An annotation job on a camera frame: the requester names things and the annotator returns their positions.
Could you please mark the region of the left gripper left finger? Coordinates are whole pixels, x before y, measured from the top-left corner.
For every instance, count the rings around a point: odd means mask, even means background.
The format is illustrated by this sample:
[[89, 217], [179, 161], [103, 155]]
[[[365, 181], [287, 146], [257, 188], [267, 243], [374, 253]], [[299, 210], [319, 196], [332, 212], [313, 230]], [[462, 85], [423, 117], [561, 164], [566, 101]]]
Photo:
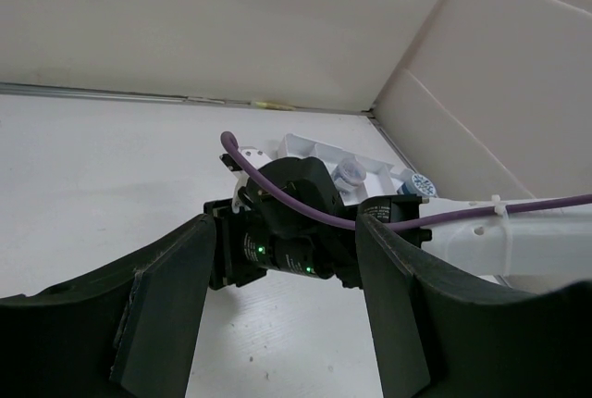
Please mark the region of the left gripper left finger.
[[215, 249], [215, 222], [200, 215], [87, 274], [3, 298], [2, 395], [184, 396]]

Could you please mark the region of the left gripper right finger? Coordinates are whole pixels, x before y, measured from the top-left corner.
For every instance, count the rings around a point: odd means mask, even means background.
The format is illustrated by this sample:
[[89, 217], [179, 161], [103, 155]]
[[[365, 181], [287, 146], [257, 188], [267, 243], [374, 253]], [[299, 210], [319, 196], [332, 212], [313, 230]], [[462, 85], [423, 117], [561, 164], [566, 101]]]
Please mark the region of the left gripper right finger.
[[591, 284], [532, 294], [482, 280], [356, 221], [356, 250], [387, 397], [587, 397]]

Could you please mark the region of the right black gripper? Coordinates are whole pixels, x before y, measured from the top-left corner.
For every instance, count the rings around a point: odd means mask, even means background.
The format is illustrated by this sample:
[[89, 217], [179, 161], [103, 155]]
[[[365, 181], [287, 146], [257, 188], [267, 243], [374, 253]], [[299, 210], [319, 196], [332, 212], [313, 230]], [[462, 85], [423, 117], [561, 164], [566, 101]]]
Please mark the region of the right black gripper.
[[242, 287], [263, 278], [268, 270], [278, 268], [273, 256], [271, 237], [253, 201], [240, 196], [237, 213], [232, 198], [209, 201], [203, 205], [205, 214], [216, 225], [216, 249], [209, 287], [219, 291], [228, 286]]

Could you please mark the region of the clear paperclip jar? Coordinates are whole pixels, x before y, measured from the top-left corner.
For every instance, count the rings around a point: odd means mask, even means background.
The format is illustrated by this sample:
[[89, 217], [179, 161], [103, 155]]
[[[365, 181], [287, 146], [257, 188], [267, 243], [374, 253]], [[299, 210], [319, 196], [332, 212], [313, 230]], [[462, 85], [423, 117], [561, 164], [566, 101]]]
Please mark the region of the clear paperclip jar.
[[364, 184], [367, 173], [355, 158], [342, 159], [331, 173], [334, 185], [341, 193], [352, 193]]

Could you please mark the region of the blue round jar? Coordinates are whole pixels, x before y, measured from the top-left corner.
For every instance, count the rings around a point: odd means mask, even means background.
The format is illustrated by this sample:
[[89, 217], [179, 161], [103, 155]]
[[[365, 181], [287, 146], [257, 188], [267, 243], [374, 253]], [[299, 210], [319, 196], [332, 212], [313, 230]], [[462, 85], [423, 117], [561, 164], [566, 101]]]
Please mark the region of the blue round jar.
[[436, 185], [425, 175], [411, 172], [402, 175], [402, 185], [399, 194], [418, 195], [422, 197], [437, 197]]

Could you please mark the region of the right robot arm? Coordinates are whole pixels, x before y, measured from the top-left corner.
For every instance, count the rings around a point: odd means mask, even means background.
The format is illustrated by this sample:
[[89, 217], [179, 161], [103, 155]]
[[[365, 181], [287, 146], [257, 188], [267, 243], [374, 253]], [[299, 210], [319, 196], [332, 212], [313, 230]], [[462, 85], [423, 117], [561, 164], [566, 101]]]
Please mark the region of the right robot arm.
[[241, 287], [270, 270], [337, 278], [346, 288], [358, 288], [354, 226], [360, 215], [378, 219], [406, 242], [476, 276], [591, 273], [586, 199], [469, 203], [393, 194], [345, 205], [318, 158], [282, 157], [260, 172], [330, 222], [302, 215], [242, 175], [232, 198], [204, 207], [216, 224], [212, 289]]

